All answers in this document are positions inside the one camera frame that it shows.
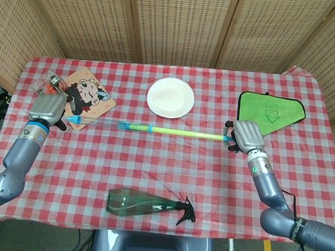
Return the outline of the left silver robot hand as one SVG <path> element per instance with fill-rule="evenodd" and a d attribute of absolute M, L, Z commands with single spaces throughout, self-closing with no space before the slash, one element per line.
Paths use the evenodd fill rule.
<path fill-rule="evenodd" d="M 62 94 L 40 94 L 28 113 L 28 120 L 40 122 L 44 126 L 57 127 L 61 131 L 67 130 L 62 121 L 68 97 Z"/>

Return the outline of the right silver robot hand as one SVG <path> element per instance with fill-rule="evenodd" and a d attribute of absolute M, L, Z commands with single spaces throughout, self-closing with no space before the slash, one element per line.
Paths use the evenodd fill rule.
<path fill-rule="evenodd" d="M 256 122 L 247 120 L 226 121 L 224 124 L 224 135 L 228 135 L 231 129 L 231 138 L 234 144 L 223 142 L 224 146 L 231 152 L 242 152 L 248 154 L 253 150 L 264 150 L 265 141 L 261 130 Z"/>

